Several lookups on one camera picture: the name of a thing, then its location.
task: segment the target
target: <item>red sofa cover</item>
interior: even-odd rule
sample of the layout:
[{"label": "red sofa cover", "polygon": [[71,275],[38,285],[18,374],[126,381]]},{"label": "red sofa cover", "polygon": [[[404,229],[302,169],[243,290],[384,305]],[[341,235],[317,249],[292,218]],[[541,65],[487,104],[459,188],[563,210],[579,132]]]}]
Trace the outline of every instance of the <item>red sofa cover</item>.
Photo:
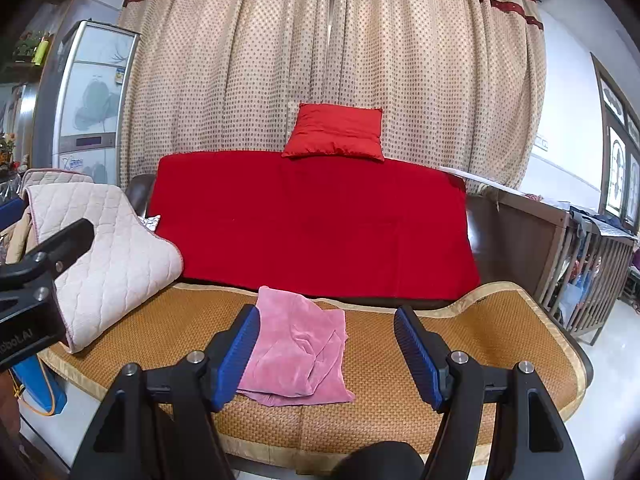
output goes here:
[{"label": "red sofa cover", "polygon": [[479,285],[462,180],[397,160],[168,155],[158,214],[185,278],[329,298],[457,300]]}]

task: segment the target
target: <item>white tile floor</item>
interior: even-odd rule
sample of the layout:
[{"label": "white tile floor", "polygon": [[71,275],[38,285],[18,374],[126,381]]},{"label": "white tile floor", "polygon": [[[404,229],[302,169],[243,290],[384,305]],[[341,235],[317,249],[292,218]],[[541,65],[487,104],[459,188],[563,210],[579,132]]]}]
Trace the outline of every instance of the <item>white tile floor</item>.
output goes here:
[{"label": "white tile floor", "polygon": [[[585,479],[610,480],[640,442],[640,315],[617,301],[596,345],[583,346],[593,363],[594,379],[567,428]],[[68,403],[59,415],[43,417],[21,410],[36,431],[71,464],[98,403],[70,384],[66,385],[66,394]],[[24,433],[33,436],[26,426]],[[243,460],[232,459],[232,466],[242,470],[239,480],[311,478]],[[469,478],[480,480],[485,470],[485,466],[475,467]]]}]

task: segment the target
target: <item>polka dot curtain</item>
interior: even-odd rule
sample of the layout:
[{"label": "polka dot curtain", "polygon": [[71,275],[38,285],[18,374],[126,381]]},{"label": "polka dot curtain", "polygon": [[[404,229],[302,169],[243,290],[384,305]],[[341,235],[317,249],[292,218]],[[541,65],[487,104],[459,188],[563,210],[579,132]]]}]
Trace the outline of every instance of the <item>polka dot curtain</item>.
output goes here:
[{"label": "polka dot curtain", "polygon": [[535,0],[126,0],[140,31],[121,180],[166,154],[274,150],[298,102],[381,107],[384,155],[517,187],[545,88]]}]

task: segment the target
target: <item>yellow cord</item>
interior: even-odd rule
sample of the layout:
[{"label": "yellow cord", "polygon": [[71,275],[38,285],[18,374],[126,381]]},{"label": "yellow cord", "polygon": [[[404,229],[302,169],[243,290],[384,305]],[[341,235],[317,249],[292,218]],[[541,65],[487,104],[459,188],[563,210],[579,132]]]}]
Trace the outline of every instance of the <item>yellow cord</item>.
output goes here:
[{"label": "yellow cord", "polygon": [[46,371],[44,369],[44,365],[42,364],[42,360],[39,357],[37,357],[37,359],[38,359],[38,362],[40,364],[40,370],[42,370],[42,375],[44,376],[44,380],[47,383],[47,388],[49,389],[49,394],[51,395],[51,409],[48,412],[41,412],[40,410],[37,410],[36,408],[31,406],[26,400],[24,400],[24,398],[22,396],[22,394],[24,393],[24,384],[21,384],[20,386],[18,386],[18,382],[15,380],[14,373],[10,369],[9,373],[11,374],[11,378],[14,381],[14,396],[17,399],[21,400],[24,403],[24,405],[27,408],[29,408],[32,412],[37,413],[38,415],[51,416],[56,411],[56,397],[53,394],[53,389],[51,387],[51,384],[49,383],[49,376],[47,375],[47,373],[46,373]]}]

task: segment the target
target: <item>pink cloth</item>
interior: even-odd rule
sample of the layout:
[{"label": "pink cloth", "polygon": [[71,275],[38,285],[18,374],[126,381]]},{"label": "pink cloth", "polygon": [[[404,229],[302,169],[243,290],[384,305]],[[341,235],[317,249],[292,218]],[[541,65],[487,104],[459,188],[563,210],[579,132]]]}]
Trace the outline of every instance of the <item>pink cloth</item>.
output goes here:
[{"label": "pink cloth", "polygon": [[300,294],[260,287],[260,334],[238,392],[265,406],[351,402],[342,378],[344,311]]}]

